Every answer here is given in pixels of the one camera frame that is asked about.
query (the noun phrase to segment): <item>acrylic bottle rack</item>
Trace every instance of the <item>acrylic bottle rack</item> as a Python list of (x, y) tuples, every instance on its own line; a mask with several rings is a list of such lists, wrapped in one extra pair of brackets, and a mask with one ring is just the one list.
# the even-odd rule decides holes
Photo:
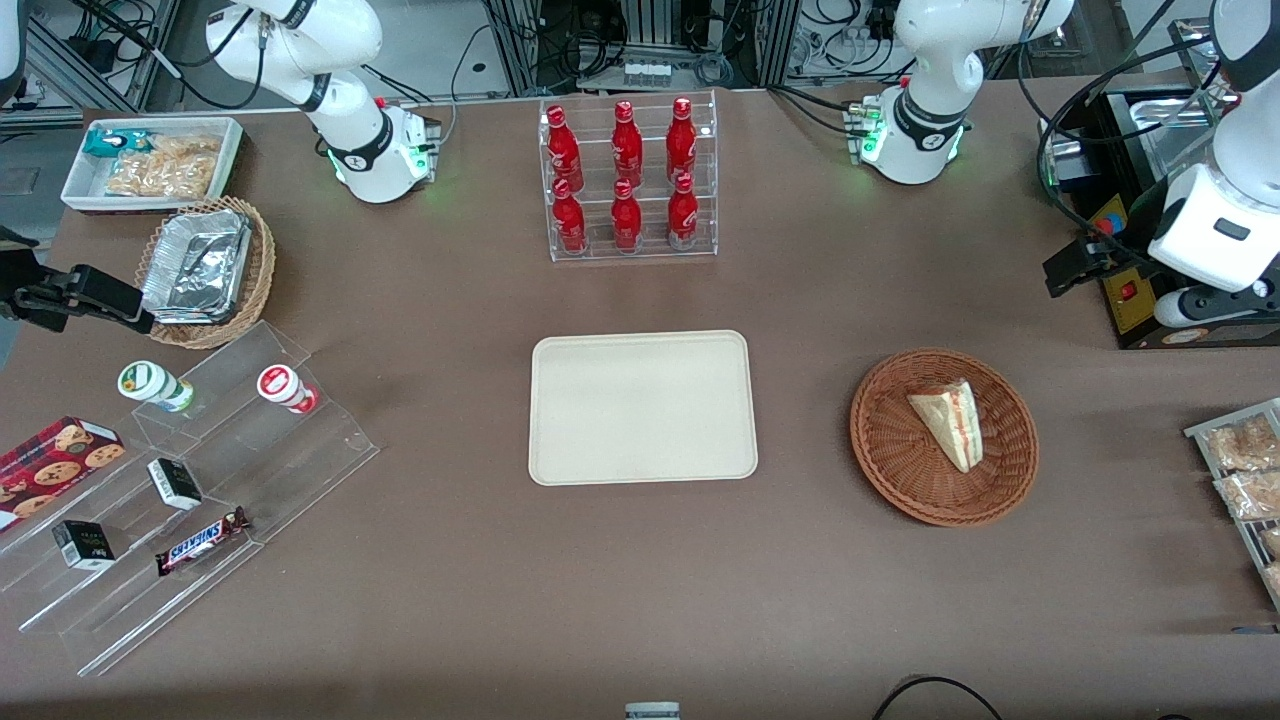
[[(308, 357), (259, 322), (183, 375), (196, 391), (186, 411), (140, 405), (116, 423), (129, 452), (109, 474), (90, 477), (13, 537), (0, 536), (0, 602), (22, 632), (58, 633), (79, 674), (100, 675), (376, 455), (316, 382)], [(276, 363), (320, 391), (317, 407), (294, 415), (259, 397), (259, 373)], [(200, 506), (182, 511), (160, 501), (146, 469), (156, 457), (186, 464), (204, 495)], [(159, 577), (156, 553), (237, 506), (251, 528)], [(101, 524), (116, 561), (96, 573), (69, 569), (49, 529), (64, 519)]]
[[(692, 102), (692, 122), (698, 131), (695, 142), (696, 161), (694, 164), (694, 196), (698, 199), (698, 233), (690, 250), (677, 251), (667, 242), (667, 202), (673, 188), (667, 179), (667, 128), (671, 126), (671, 105), (676, 97), (687, 97)], [(623, 255), (613, 245), (613, 182), (617, 172), (613, 167), (613, 104), (617, 100), (630, 100), (635, 110), (635, 124), (644, 138), (644, 182), (635, 191), (644, 222), (644, 242), (635, 255)], [(564, 252), (556, 233), (552, 215), (552, 170), (547, 141), (550, 126), (547, 124), (547, 108), (559, 105), (570, 129), (577, 137), (582, 158), (584, 186), (576, 193), (582, 205), (586, 220), (588, 249), (582, 255)], [(692, 258), (716, 255), (719, 250), (719, 218), (717, 197), (719, 193), (718, 156), (719, 127), (716, 120), (716, 96), (713, 92), (685, 92), (635, 96), (599, 97), (593, 95), (573, 95), (544, 100), (538, 123), (538, 150), (541, 154), (543, 204), (547, 208), (547, 237), (552, 260), (620, 260), (643, 261), (654, 258)]]

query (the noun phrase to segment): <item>brown tabletop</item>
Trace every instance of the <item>brown tabletop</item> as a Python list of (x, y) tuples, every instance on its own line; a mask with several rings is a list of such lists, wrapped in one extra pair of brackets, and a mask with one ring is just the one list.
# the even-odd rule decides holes
[[(1060, 101), (1080, 85), (1039, 85)], [(988, 83), (937, 182), (900, 187), (764, 92), (719, 92), (721, 255), (553, 266), (538, 104), (466, 106), (440, 178), (362, 205), (300, 114), (239, 117), (232, 191), (279, 245), (265, 318), (385, 450), (104, 678), (0, 626), (0, 716), (868, 717), (940, 673), (1006, 717), (1275, 717), (1280, 638), (1180, 429), (1280, 395), (1277, 350), (1121, 352), (1093, 288), (1050, 300), (1069, 224), (1038, 195), (1033, 115)], [(50, 263), (132, 277), (154, 217), (68, 213)], [(745, 480), (544, 488), (529, 369), (548, 336), (732, 328), (750, 346)], [(1027, 400), (1030, 496), (968, 530), (914, 521), (856, 468), (849, 402), (882, 357), (973, 354)], [(129, 360), (204, 357), (100, 322), (23, 328), (0, 447), (110, 421)], [(911, 691), (890, 717), (979, 717)]]

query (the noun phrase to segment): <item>red bottle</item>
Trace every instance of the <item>red bottle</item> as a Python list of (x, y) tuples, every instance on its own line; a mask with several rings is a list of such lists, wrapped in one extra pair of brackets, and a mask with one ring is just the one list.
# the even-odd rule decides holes
[(694, 128), (694, 104), (687, 97), (677, 97), (671, 108), (671, 127), (667, 129), (667, 179), (676, 183), (681, 172), (694, 172), (698, 129)]
[(552, 170), (556, 177), (568, 181), (570, 192), (582, 190), (582, 156), (577, 151), (577, 138), (564, 124), (564, 108), (552, 105), (547, 109), (547, 124), (552, 127), (547, 138), (547, 151), (552, 155)]
[(644, 140), (635, 123), (635, 109), (626, 100), (613, 106), (613, 167), (631, 188), (644, 182)]
[(640, 236), (640, 204), (631, 197), (631, 181), (626, 178), (613, 183), (613, 243), (623, 255), (640, 252), (644, 242)]
[(676, 250), (691, 250), (698, 233), (698, 199), (694, 197), (694, 176), (676, 176), (676, 193), (667, 204), (667, 242)]
[(556, 218), (556, 234), (561, 238), (561, 247), (570, 255), (586, 252), (586, 220), (582, 218), (582, 206), (573, 197), (568, 181), (556, 178), (552, 183), (552, 217)]

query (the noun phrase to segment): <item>cookie box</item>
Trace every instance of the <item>cookie box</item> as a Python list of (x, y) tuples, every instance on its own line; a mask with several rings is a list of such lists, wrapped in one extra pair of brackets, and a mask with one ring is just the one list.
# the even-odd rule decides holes
[(63, 418), (0, 455), (0, 533), (124, 455), (114, 430)]

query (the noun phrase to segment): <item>wicker basket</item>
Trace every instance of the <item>wicker basket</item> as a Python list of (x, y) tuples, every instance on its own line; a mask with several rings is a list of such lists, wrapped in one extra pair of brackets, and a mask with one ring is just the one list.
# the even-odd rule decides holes
[[(978, 402), (983, 459), (961, 473), (906, 396), (969, 380)], [(849, 414), (854, 454), (867, 478), (908, 515), (946, 527), (991, 523), (1027, 497), (1039, 465), (1036, 424), (1014, 388), (978, 360), (941, 348), (911, 350), (863, 378)]]
[[(271, 273), (275, 270), (275, 241), (271, 228), (262, 222), (262, 215), (252, 205), (236, 197), (219, 197), (178, 210), (183, 215), (202, 215), (218, 210), (236, 210), (253, 222), (253, 236), (250, 240), (248, 260), (244, 265), (244, 278), (241, 281), (239, 309), (230, 320), (221, 325), (161, 325), (151, 328), (151, 338), (165, 345), (178, 345), (188, 350), (210, 350), (238, 338), (248, 332), (266, 306), (266, 296), (271, 292)], [(142, 287), (151, 266), (151, 254), (160, 240), (160, 228), (151, 233), (151, 242), (142, 251), (142, 261), (133, 274), (133, 284)]]

